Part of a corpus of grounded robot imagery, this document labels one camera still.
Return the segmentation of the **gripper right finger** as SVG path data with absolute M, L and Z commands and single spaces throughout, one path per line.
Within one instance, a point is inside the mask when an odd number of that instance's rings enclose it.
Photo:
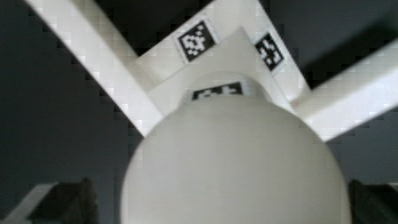
M 398 224 L 398 183 L 348 184 L 352 224 Z

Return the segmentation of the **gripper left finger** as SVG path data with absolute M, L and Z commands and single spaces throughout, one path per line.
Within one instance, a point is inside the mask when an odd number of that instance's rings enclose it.
M 39 184 L 0 224 L 100 224 L 92 181 Z

